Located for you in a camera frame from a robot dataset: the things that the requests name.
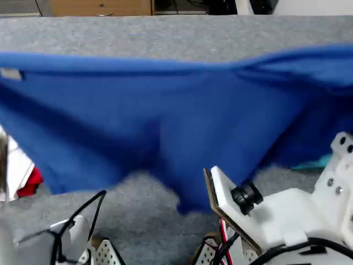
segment black cable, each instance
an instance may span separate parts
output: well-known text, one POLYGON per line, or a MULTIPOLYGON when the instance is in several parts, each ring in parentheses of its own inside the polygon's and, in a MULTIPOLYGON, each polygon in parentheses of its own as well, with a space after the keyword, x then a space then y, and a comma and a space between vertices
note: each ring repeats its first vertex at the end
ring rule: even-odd
POLYGON ((39 4, 38 4, 38 0, 34 0, 34 1, 35 1, 35 4, 37 5, 38 12, 39 12, 40 16, 42 17, 42 16, 43 16, 43 13, 42 13, 42 11, 40 10, 39 4))
POLYGON ((65 233, 66 229, 70 226, 70 224, 74 221, 75 217, 81 212, 83 211, 85 208, 87 208, 92 202, 94 202, 95 200, 97 200, 98 198, 100 198, 99 202, 98 202, 98 206, 97 206, 97 210, 95 211, 95 215, 94 215, 94 219, 92 222, 92 226, 89 230, 88 233, 88 240, 90 239, 94 227, 95 227, 95 223, 97 221, 97 217, 99 214, 99 209, 101 206, 101 203, 104 199, 106 195, 106 190, 101 190, 99 193, 97 193, 95 196, 93 196, 92 198, 90 198, 87 202, 85 202, 80 208, 78 208, 78 210, 76 210, 71 217, 67 220, 67 222, 64 223, 64 225, 62 226, 61 230, 59 231, 59 233, 57 233, 57 236, 54 239, 53 242, 53 248, 51 251, 51 258, 50 258, 50 265, 55 265, 56 263, 56 256, 57 256, 57 260, 59 262, 67 262, 68 260, 66 259, 66 257, 63 255, 62 253, 62 248, 61 248, 61 237, 62 235, 65 233))
POLYGON ((229 251, 229 249, 231 248, 231 246, 233 245, 235 240, 237 240, 238 237, 239 237, 239 235, 237 233, 235 233, 233 236, 231 236, 227 240, 227 242, 223 243, 221 248, 218 251, 216 251, 215 257, 213 258, 212 265, 220 265, 221 264, 222 258, 227 254, 227 252, 229 251))
POLYGON ((300 250, 301 248, 309 247, 313 245, 331 248, 332 250, 337 251, 353 259, 353 251, 350 250, 349 248, 330 240, 317 238, 317 237, 309 237, 307 242, 300 243, 291 247, 286 247, 285 245, 281 245, 281 246, 270 248, 263 255, 261 255, 256 260, 254 260, 250 265, 263 265, 280 254, 295 251, 295 250, 300 250))
POLYGON ((177 5, 176 2, 177 2, 177 0, 173 0, 174 6, 175 6, 176 14, 179 15, 178 5, 177 5))

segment blue fabric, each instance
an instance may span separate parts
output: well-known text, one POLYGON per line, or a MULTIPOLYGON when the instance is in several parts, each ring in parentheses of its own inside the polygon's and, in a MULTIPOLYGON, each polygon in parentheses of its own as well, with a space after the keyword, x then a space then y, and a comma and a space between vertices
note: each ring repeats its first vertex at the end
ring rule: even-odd
POLYGON ((204 167, 239 184, 316 160, 353 130, 351 45, 235 63, 0 53, 0 67, 23 76, 0 78, 0 124, 54 193, 148 169, 182 212, 207 210, 204 167))

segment gray carpet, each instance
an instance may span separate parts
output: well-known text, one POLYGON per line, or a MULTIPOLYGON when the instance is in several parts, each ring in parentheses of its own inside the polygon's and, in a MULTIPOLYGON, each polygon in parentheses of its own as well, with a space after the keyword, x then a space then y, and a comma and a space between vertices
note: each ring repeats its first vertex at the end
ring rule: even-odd
MULTIPOLYGON (((0 51, 198 61, 353 40, 353 17, 29 18, 2 19, 0 28, 0 51)), ((256 182, 264 194, 288 187, 310 190, 317 175, 271 168, 256 182)), ((91 195, 49 196, 42 187, 36 196, 10 203, 2 216, 20 236, 70 216, 91 195)), ((134 174, 109 192, 95 232, 110 237, 127 264, 185 264, 202 236, 217 231, 216 218, 180 216, 176 203, 158 182, 134 174)))

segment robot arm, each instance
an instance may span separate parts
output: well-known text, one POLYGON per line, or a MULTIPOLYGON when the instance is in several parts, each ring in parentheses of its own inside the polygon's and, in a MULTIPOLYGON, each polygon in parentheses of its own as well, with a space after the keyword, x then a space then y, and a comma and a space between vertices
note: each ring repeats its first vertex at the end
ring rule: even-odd
POLYGON ((280 247, 292 251, 266 264, 353 263, 332 250, 353 257, 353 137, 341 132, 331 147, 333 156, 312 194, 292 188, 262 200, 252 183, 237 187, 218 167, 205 170, 211 207, 260 256, 254 264, 280 247), (305 252, 320 242, 332 246, 305 252))

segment wooden drawer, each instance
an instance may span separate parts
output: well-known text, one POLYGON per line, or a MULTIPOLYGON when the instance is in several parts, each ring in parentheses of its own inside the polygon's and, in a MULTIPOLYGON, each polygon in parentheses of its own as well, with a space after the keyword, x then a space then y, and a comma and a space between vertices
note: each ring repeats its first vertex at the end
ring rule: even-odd
POLYGON ((56 17, 151 15, 151 0, 52 0, 56 17))

